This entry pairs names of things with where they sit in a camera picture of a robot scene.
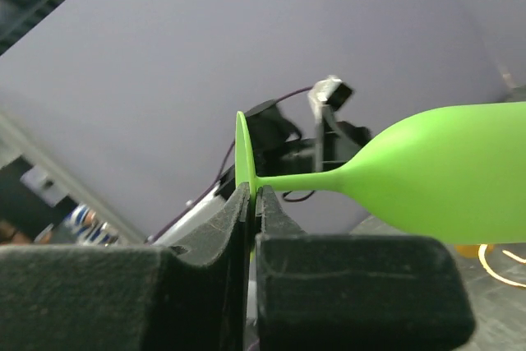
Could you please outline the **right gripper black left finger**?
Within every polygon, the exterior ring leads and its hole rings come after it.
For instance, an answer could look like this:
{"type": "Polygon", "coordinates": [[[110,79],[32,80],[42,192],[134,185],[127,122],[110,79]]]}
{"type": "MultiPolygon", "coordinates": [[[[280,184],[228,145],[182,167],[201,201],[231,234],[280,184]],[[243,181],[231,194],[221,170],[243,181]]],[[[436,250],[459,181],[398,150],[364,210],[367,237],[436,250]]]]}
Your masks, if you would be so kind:
{"type": "Polygon", "coordinates": [[[242,349],[250,214],[242,183],[173,247],[2,247],[2,349],[242,349]]]}

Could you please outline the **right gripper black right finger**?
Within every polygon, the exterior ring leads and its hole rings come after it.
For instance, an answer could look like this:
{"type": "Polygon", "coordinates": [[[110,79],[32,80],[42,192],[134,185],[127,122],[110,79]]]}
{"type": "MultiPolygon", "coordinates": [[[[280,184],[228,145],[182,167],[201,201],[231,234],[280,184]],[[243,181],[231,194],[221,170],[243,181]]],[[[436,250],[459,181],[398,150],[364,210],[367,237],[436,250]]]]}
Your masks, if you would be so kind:
{"type": "Polygon", "coordinates": [[[263,350],[453,350],[476,328],[448,249],[429,237],[309,234],[256,195],[263,350]]]}

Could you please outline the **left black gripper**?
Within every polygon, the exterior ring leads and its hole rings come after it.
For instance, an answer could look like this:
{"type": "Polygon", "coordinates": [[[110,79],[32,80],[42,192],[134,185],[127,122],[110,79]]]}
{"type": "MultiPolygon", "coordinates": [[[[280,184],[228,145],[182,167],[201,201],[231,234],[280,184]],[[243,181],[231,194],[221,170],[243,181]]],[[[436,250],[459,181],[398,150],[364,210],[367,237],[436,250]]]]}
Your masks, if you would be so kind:
{"type": "Polygon", "coordinates": [[[287,143],[288,173],[319,173],[341,167],[351,160],[372,138],[367,127],[338,121],[327,122],[316,137],[287,143]]]}

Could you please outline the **green wine glass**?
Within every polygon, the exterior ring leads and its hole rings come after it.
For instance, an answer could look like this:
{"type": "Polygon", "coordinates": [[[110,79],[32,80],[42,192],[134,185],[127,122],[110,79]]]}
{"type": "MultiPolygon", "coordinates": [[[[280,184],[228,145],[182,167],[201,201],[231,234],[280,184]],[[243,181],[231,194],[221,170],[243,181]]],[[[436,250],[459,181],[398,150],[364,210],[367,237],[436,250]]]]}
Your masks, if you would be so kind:
{"type": "Polygon", "coordinates": [[[406,233],[452,244],[525,239],[525,104],[430,109],[398,121],[348,162],[315,173],[256,173],[244,114],[236,117],[235,182],[251,193],[331,191],[406,233]]]}

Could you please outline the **orange wine glass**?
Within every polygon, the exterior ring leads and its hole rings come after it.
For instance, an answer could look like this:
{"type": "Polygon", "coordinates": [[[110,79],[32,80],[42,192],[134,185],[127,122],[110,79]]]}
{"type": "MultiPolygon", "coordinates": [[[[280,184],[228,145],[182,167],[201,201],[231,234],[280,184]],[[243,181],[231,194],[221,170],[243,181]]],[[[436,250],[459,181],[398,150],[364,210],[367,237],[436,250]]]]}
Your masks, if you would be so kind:
{"type": "Polygon", "coordinates": [[[454,250],[462,257],[467,259],[477,259],[479,245],[454,245],[454,250]]]}

